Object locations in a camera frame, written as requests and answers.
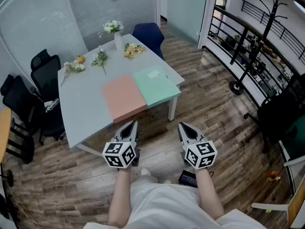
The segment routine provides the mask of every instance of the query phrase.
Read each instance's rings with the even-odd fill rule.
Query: person
[[[118,172],[108,226],[87,223],[84,229],[263,229],[234,209],[225,214],[207,169],[196,170],[198,189],[166,180],[158,184],[147,169],[130,183],[131,167]]]

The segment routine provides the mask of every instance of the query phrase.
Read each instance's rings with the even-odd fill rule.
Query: blue chair
[[[160,48],[164,35],[156,23],[137,24],[132,35],[164,60]]]

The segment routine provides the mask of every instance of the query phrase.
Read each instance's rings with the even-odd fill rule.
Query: white table
[[[124,35],[123,41],[124,43],[142,44],[130,34]],[[58,71],[61,113],[69,146],[76,146],[99,156],[102,156],[102,153],[92,149],[85,141],[113,123],[102,91],[104,84],[123,75],[157,65],[163,66],[165,72],[177,86],[184,81],[172,67],[147,47],[145,53],[135,55],[134,59],[124,58],[124,53],[116,50],[114,41],[104,44],[102,48],[109,56],[105,65],[106,75],[102,67],[91,66],[93,55],[98,49],[84,55],[86,58],[84,65],[87,70],[71,74],[62,86],[65,69]],[[170,121],[174,118],[176,105],[177,97],[170,101],[168,114]]]

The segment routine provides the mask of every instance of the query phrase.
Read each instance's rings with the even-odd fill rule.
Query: shoe
[[[141,170],[141,176],[151,176],[152,174],[151,174],[151,172],[148,170],[148,169],[146,169],[146,168],[143,168],[142,170]]]
[[[171,184],[172,182],[171,182],[171,180],[169,180],[169,179],[166,179],[165,181],[163,181],[163,184]]]

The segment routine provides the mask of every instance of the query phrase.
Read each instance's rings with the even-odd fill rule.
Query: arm
[[[223,205],[215,191],[213,181],[207,169],[196,170],[200,207],[213,219],[224,215]]]
[[[127,169],[121,169],[116,178],[114,194],[109,209],[109,226],[123,228],[129,220],[131,213],[130,172],[131,165]]]

